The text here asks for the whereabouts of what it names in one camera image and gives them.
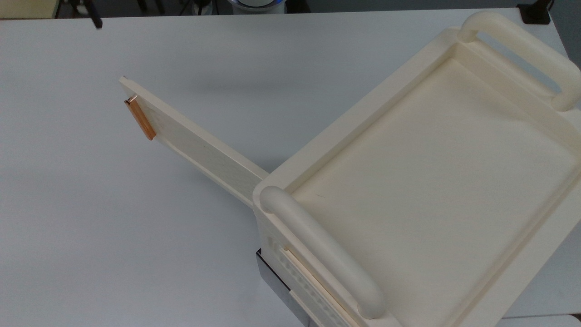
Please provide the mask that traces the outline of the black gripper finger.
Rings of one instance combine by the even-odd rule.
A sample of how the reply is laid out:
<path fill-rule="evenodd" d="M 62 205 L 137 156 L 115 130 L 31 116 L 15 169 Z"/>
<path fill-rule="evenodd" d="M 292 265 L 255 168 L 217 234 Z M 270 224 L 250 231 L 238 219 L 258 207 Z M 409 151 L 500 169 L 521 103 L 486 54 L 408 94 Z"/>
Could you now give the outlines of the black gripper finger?
<path fill-rule="evenodd" d="M 87 13 L 96 29 L 101 29 L 103 27 L 103 21 L 95 7 L 94 4 L 87 4 Z"/>

